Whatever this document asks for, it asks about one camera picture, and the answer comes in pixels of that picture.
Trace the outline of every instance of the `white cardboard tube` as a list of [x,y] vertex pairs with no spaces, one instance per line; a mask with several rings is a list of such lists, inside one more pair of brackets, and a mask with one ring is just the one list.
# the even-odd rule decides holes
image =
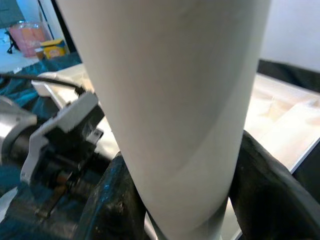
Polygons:
[[158,227],[169,240],[216,239],[269,1],[58,3]]

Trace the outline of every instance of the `floor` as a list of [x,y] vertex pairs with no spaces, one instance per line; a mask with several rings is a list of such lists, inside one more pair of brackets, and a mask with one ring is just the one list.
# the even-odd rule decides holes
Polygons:
[[8,36],[5,34],[4,29],[0,29],[0,72],[6,73],[13,71],[14,73],[21,70],[23,67],[27,67],[39,60],[37,57],[24,57],[23,54],[12,48],[12,54],[7,53],[10,47]]

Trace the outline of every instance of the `wire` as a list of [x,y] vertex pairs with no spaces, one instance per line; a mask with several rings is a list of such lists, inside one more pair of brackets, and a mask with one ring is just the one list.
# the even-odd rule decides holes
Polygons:
[[10,73],[0,73],[0,78],[3,79],[15,79],[15,80],[35,80],[35,81],[40,81],[40,82],[45,82],[45,83],[50,83],[50,84],[58,84],[70,88],[74,88],[74,91],[80,96],[84,92],[86,92],[86,89],[83,86],[71,83],[71,82],[66,82],[66,81],[61,81],[61,80],[56,80],[52,78],[47,78],[47,77],[41,77],[41,76],[32,76],[32,75],[19,75],[19,74],[10,74]]

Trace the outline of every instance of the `pink container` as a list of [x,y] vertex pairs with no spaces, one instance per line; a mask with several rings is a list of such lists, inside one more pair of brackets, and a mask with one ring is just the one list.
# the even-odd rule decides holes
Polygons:
[[35,49],[48,40],[40,23],[18,23],[10,27],[9,32],[25,57],[35,56]]

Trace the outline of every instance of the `white wall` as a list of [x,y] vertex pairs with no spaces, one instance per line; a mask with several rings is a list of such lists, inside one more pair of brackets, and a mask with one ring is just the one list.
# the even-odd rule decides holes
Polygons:
[[[26,21],[29,22],[39,22],[39,10],[38,7],[38,1],[37,0],[16,0],[18,3],[21,12],[25,18]],[[56,12],[54,10],[54,7],[51,3],[51,0],[40,0],[43,11],[47,17],[48,23],[51,27],[51,31],[53,34],[53,37],[55,39],[65,39],[65,36],[61,30]]]
[[261,58],[320,72],[320,0],[273,0]]

